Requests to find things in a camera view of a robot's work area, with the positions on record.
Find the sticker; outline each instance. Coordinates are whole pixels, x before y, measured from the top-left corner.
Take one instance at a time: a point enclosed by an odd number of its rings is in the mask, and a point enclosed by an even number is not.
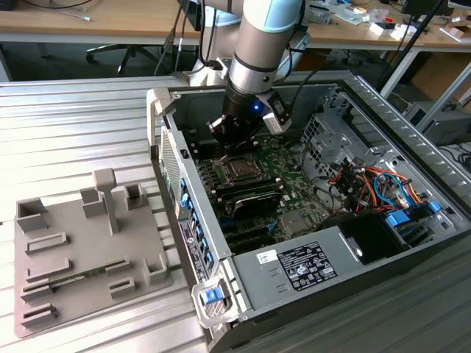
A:
[[[275,249],[269,250],[267,252],[261,252],[257,254],[258,262],[262,263],[269,263],[270,261],[277,260],[277,251]]]
[[[191,265],[196,273],[197,280],[198,282],[205,282],[208,278],[208,273],[201,260],[198,243],[194,241],[194,235],[190,228],[190,223],[188,221],[180,221],[178,222],[178,225],[180,226],[183,239],[186,240],[187,252],[190,255]]]
[[[293,289],[297,291],[337,277],[329,259],[316,241],[281,252],[278,254],[278,259]]]

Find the metal table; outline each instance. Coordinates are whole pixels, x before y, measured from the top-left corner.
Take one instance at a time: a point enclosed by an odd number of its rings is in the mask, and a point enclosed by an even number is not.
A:
[[[32,82],[0,86],[0,351],[206,352],[202,329],[147,152],[146,91],[163,78]],[[90,172],[115,168],[119,185],[151,196],[174,284],[38,335],[13,333],[15,200],[76,199]]]
[[[180,82],[165,77],[0,86],[2,353],[206,352],[147,157],[145,94],[164,84]],[[42,196],[51,204],[78,198],[78,188],[90,186],[90,171],[104,166],[115,168],[118,183],[142,182],[152,196],[175,283],[20,340],[13,334],[15,200]],[[234,352],[471,352],[470,290],[467,237],[407,274]]]

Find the orange wire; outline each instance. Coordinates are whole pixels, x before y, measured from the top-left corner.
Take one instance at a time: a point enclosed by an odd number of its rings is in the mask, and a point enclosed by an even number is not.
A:
[[[373,198],[373,206],[377,206],[377,205],[378,205],[378,202],[376,201],[376,194],[375,194],[373,188],[371,187],[371,184],[369,183],[369,180],[368,180],[368,178],[366,177],[365,173],[363,173],[363,178],[365,179],[365,185],[366,185],[366,187],[368,188],[369,193],[370,193],[370,195],[371,195],[372,198]]]

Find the metal frame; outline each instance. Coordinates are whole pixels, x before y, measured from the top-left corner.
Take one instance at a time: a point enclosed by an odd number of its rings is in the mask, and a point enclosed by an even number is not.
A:
[[[432,118],[437,114],[444,105],[450,100],[450,98],[455,94],[459,88],[467,82],[471,76],[471,63],[468,64],[466,68],[456,77],[455,81],[448,87],[448,89],[442,94],[442,96],[435,102],[432,108],[429,109],[427,114],[423,119],[417,124],[417,129],[421,132],[429,125]]]

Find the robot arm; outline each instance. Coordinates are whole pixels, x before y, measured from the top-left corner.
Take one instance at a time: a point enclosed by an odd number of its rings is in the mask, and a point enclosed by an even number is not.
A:
[[[224,11],[229,9],[229,3],[232,1],[207,1]],[[301,5],[302,0],[244,2],[222,114],[208,123],[218,142],[237,146],[252,137],[264,122],[274,135],[290,126],[289,108],[271,88]],[[264,106],[271,112],[262,116]]]

